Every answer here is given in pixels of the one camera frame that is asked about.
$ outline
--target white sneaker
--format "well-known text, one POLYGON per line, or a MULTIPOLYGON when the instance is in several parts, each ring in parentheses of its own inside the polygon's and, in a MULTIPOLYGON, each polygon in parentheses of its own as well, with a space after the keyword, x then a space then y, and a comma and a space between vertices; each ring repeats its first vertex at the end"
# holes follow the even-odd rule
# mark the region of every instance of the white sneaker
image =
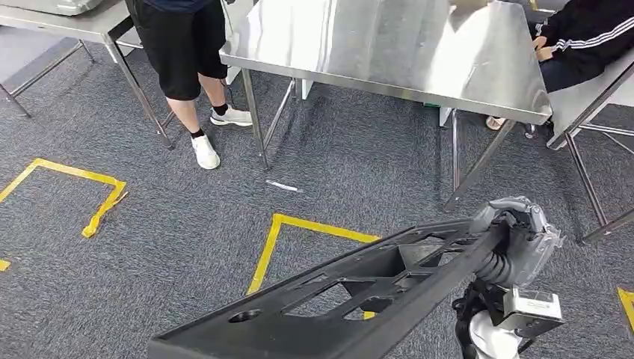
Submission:
POLYGON ((253 121, 251 120, 251 113, 249 111, 236 110, 231 106, 229 106, 227 112, 225 112, 222 116, 218 115, 215 111, 212 110, 212 116, 209 119, 212 121, 213 124, 218 126, 224 126, 230 123, 238 126, 253 125, 253 121))
POLYGON ((191 146, 196 153, 198 164, 206 170, 212 170, 220 165, 220 157, 209 143, 207 135, 192 138, 191 146))

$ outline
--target jacket sleeve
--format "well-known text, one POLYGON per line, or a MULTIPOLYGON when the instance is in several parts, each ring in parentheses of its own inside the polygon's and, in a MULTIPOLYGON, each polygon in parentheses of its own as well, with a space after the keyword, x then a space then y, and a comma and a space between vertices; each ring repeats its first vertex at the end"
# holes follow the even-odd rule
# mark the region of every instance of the jacket sleeve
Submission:
POLYGON ((560 30, 566 28, 567 24, 571 21, 574 21, 576 3, 578 1, 579 0, 570 0, 563 9, 556 12, 541 24, 535 25, 535 37, 544 36, 548 39, 546 46, 555 45, 560 30))
POLYGON ((603 64, 610 64, 634 46, 634 16, 619 22, 610 31, 588 39, 556 41, 554 56, 574 52, 578 58, 592 57, 603 64))

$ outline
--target white stripe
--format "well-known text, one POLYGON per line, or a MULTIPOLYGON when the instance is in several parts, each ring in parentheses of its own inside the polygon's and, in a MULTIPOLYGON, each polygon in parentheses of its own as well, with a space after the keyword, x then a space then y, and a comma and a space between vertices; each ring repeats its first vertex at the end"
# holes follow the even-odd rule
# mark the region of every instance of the white stripe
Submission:
POLYGON ((620 34, 623 34, 625 31, 631 29, 634 26, 634 17, 630 17, 628 20, 626 20, 625 22, 622 22, 619 26, 617 26, 616 28, 614 28, 614 30, 610 31, 610 32, 606 32, 603 33, 597 37, 591 38, 590 40, 577 40, 577 41, 573 41, 573 44, 579 44, 579 45, 587 45, 590 43, 596 43, 596 42, 601 42, 604 43, 607 40, 606 39, 613 39, 615 37, 617 37, 620 34))
POLYGON ((271 181, 270 179, 267 179, 265 182, 267 182, 269 185, 274 185, 275 187, 278 187, 278 188, 281 188, 281 189, 285 189, 287 191, 304 193, 304 190, 302 190, 302 189, 299 189, 297 187, 292 187, 290 185, 283 185, 282 183, 271 181))
POLYGON ((599 36, 591 38, 590 40, 559 40, 557 41, 557 44, 554 45, 553 51, 557 49, 565 51, 568 47, 572 49, 588 49, 591 47, 599 46, 610 40, 614 40, 625 32, 631 30, 632 28, 634 28, 634 17, 630 17, 629 19, 625 20, 617 27, 612 29, 612 31, 605 32, 599 36))

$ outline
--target mounting hole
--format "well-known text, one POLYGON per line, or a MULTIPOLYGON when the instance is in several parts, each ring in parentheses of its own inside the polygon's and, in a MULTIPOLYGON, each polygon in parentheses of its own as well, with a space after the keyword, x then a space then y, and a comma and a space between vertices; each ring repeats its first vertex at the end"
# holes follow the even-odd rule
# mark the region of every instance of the mounting hole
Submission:
POLYGON ((240 312, 231 318, 229 318, 229 323, 242 323, 247 320, 251 320, 262 313, 259 309, 246 310, 244 312, 240 312))

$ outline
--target yellow tape marking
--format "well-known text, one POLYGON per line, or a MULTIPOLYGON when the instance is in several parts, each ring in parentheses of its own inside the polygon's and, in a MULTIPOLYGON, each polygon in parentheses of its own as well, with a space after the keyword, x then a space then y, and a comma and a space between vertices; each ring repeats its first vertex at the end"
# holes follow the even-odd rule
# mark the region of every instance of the yellow tape marking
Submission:
POLYGON ((625 309, 625 314, 630 320, 632 332, 634 332, 634 293, 626 292, 618 287, 617 292, 619 298, 621 298, 621 303, 623 304, 623 308, 625 309))
POLYGON ((11 265, 11 262, 7 262, 6 260, 0 260, 0 271, 6 271, 10 265, 11 265))
MULTIPOLYGON (((271 229, 268 231, 266 243, 264 244, 264 249, 262 249, 262 254, 260 255, 256 271, 253 274, 253 279, 251 280, 251 284, 249 286, 249 289, 247 290, 247 295, 257 292, 264 282, 264 276, 266 275, 268 264, 271 262, 273 250, 275 249, 275 242, 277 241, 277 236, 280 234, 280 228, 282 227, 282 224, 288 224, 289 226, 300 227, 307 230, 314 230, 316 232, 330 234, 332 236, 352 239, 361 243, 371 243, 380 238, 365 233, 354 232, 353 230, 346 230, 344 228, 330 226, 328 224, 321 224, 313 221, 307 221, 301 218, 291 217, 289 215, 274 213, 273 221, 271 223, 271 229)), ((364 320, 371 319, 374 316, 375 313, 373 312, 363 312, 364 320)))
POLYGON ((90 219, 90 223, 83 229, 81 234, 89 238, 93 234, 97 232, 97 227, 99 226, 99 222, 101 221, 101 217, 113 206, 119 203, 122 200, 127 192, 121 195, 123 192, 123 188, 126 187, 126 183, 123 181, 119 181, 114 177, 106 176, 104 174, 98 174, 91 171, 80 170, 79 168, 74 168, 70 166, 60 165, 58 163, 54 163, 51 161, 46 161, 45 159, 35 159, 13 182, 9 183, 7 188, 3 189, 0 192, 0 202, 2 202, 16 187, 29 175, 35 168, 44 167, 49 170, 54 170, 57 172, 61 172, 63 174, 69 174, 71 176, 77 176, 81 178, 85 178, 88 180, 93 180, 97 182, 102 182, 108 185, 113 185, 114 189, 110 192, 108 198, 105 199, 105 202, 97 210, 97 213, 93 215, 90 219))

